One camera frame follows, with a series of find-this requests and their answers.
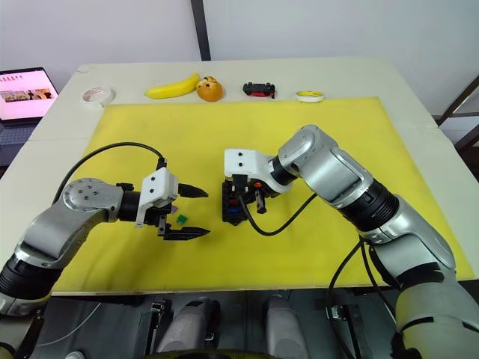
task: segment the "wire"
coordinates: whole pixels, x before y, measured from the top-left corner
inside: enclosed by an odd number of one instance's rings
[[[329,324],[331,325],[331,329],[336,336],[341,348],[343,349],[344,354],[348,357],[348,359],[355,359],[353,353],[351,353],[350,349],[348,348],[347,344],[344,342],[341,334],[339,333],[338,329],[335,327],[332,318],[332,290],[335,287],[336,280],[339,277],[339,274],[343,271],[346,264],[350,261],[350,259],[354,256],[354,254],[358,251],[361,247],[361,242],[359,241],[354,248],[348,253],[346,258],[343,259],[343,262],[339,265],[338,269],[336,269],[335,275],[332,276],[331,282],[329,283],[328,290],[326,292],[326,318],[328,319]]]
[[[83,320],[83,322],[81,322],[80,324],[78,324],[76,326],[75,329],[73,329],[70,333],[68,333],[67,335],[64,335],[62,336],[61,338],[58,338],[57,340],[53,340],[52,342],[47,342],[47,343],[43,343],[43,344],[37,344],[36,347],[38,346],[50,346],[52,344],[55,344],[55,343],[58,343],[60,341],[62,341],[63,339],[67,339],[70,335],[72,335],[73,333],[75,333],[77,330],[79,330],[82,325],[84,325],[90,318],[91,316],[93,316],[93,314],[97,311],[97,309],[100,307],[101,303],[98,303],[97,306],[91,311],[90,314],[88,314],[88,316]]]
[[[275,236],[276,234],[282,232],[284,228],[289,226],[295,219],[296,217],[302,212],[304,208],[316,197],[316,194],[312,194],[303,204],[299,209],[296,211],[294,215],[291,216],[290,219],[286,221],[285,224],[283,224],[281,227],[279,227],[277,230],[273,230],[272,232],[266,232],[265,230],[262,230],[261,228],[258,227],[256,222],[254,221],[253,217],[251,216],[251,213],[249,212],[248,207],[246,206],[245,200],[242,198],[242,196],[239,196],[239,202],[241,203],[241,207],[243,212],[246,214],[246,217],[253,226],[253,228],[261,235],[263,236]]]
[[[85,157],[80,159],[75,165],[68,171],[68,173],[65,175],[63,178],[63,181],[61,181],[60,186],[58,187],[57,193],[55,194],[55,197],[53,198],[53,203],[54,204],[61,196],[61,193],[63,191],[63,188],[67,185],[68,180],[70,177],[73,175],[73,173],[81,166],[83,165],[87,160],[89,160],[91,157],[97,155],[98,153],[101,153],[103,151],[109,150],[110,148],[114,147],[122,147],[122,146],[133,146],[133,147],[141,147],[146,150],[149,150],[153,152],[155,155],[158,156],[159,160],[164,160],[165,158],[162,156],[162,154],[155,150],[154,148],[146,145],[146,144],[140,144],[138,142],[117,142],[116,144],[109,144],[104,147],[101,147],[89,154],[87,154]]]
[[[382,293],[382,290],[379,288],[377,285],[376,280],[374,279],[373,272],[371,271],[371,268],[369,266],[369,262],[367,261],[367,255],[366,255],[366,248],[364,246],[364,240],[359,237],[359,241],[361,242],[361,254],[362,254],[362,260],[364,262],[364,267],[366,268],[367,276],[369,277],[371,283],[373,284],[373,288],[376,290],[378,296],[382,299],[384,302],[384,305],[388,308],[388,311],[390,314],[395,318],[396,317],[396,311],[394,310],[394,307],[389,303],[388,299],[384,296],[384,293]]]

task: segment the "red toy car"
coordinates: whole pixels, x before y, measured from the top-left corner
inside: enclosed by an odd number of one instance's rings
[[[275,98],[275,86],[269,82],[266,84],[253,84],[248,82],[242,86],[242,90],[248,96],[268,97]]]

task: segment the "tape roll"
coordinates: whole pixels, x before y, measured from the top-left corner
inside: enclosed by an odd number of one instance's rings
[[[319,91],[296,92],[296,99],[301,102],[319,102],[324,100],[324,94]]]
[[[106,86],[86,90],[82,95],[84,104],[92,108],[103,108],[115,98],[115,92]]]

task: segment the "yellow mat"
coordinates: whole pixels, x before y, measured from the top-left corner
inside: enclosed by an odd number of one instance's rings
[[[101,224],[55,285],[56,292],[141,292],[202,289],[261,289],[327,286],[341,260],[358,240],[353,226],[321,199],[283,233],[263,237],[248,222],[237,227],[221,218],[223,152],[229,147],[274,155],[305,124],[318,125],[393,193],[409,201],[449,242],[458,277],[472,270],[450,227],[421,178],[377,98],[319,103],[237,102],[112,105],[105,109],[87,152],[118,141],[138,141],[158,149],[183,183],[210,197],[179,198],[187,225],[211,230],[188,242],[167,242],[156,228],[133,223]],[[155,156],[143,149],[117,148],[95,156],[76,174],[106,182],[141,180],[155,170]],[[311,191],[298,179],[293,190],[266,200],[258,224],[283,224]],[[338,285],[369,284],[360,254],[344,269]]]

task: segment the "white wall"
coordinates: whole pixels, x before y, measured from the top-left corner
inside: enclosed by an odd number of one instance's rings
[[[80,64],[198,60],[189,0],[0,0],[0,69],[43,66],[58,90]]]
[[[204,6],[213,60],[385,56],[431,114],[442,114],[479,73],[478,0],[205,0]]]

